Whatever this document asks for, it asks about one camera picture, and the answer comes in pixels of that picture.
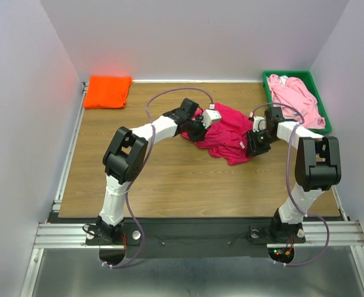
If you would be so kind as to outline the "magenta t-shirt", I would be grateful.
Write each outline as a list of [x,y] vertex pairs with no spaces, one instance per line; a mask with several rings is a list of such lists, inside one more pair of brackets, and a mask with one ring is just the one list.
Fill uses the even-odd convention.
[[253,129],[253,123],[245,114],[221,103],[215,103],[215,110],[221,121],[211,125],[204,141],[196,142],[196,146],[207,149],[211,157],[226,159],[229,166],[249,162],[247,132]]

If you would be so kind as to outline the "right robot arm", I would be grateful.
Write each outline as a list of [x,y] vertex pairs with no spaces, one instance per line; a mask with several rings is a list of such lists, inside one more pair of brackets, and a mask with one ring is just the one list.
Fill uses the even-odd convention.
[[264,116],[250,113],[248,119],[253,128],[247,133],[247,156],[267,153],[277,140],[288,143],[288,149],[296,149],[293,168],[295,184],[285,178],[287,200],[275,211],[268,230],[262,239],[268,243],[284,243],[305,240],[303,219],[314,201],[341,181],[339,141],[311,132],[301,121],[286,118],[280,107],[270,107]]

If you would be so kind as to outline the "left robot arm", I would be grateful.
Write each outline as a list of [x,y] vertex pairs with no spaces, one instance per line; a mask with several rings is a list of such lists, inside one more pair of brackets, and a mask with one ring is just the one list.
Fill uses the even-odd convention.
[[193,142],[204,140],[214,123],[222,119],[211,103],[198,112],[200,106],[185,98],[179,108],[163,113],[150,123],[128,129],[117,129],[104,156],[106,187],[103,207],[96,218],[95,229],[85,232],[109,244],[123,238],[124,206],[128,192],[143,170],[155,144],[186,133]]

